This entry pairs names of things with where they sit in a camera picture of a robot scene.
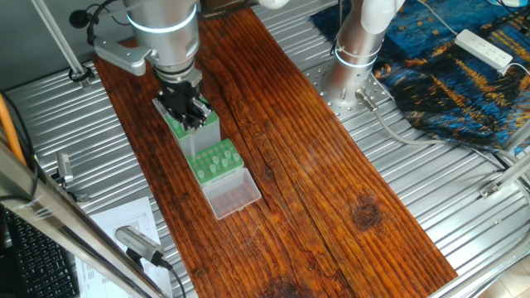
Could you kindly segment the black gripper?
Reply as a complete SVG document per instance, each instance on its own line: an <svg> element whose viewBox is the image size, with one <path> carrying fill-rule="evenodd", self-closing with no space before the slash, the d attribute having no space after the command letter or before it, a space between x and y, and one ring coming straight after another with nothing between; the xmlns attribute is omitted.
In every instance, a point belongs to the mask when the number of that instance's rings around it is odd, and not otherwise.
<svg viewBox="0 0 530 298"><path fill-rule="evenodd" d="M198 127L198 111L200 126L204 126L212 109L201 99L200 86L203 75L156 73L156 77L161 84L161 92L158 95L160 103L168 112L180 113L179 120L184 130L195 130Z"/></svg>

